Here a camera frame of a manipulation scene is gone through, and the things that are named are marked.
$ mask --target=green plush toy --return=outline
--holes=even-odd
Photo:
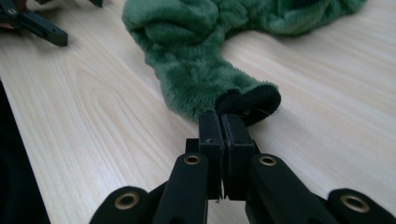
[[[365,0],[127,0],[122,20],[155,69],[167,106],[198,120],[215,110],[246,125],[272,114],[277,87],[221,58],[224,40],[246,30],[301,35],[361,8]]]

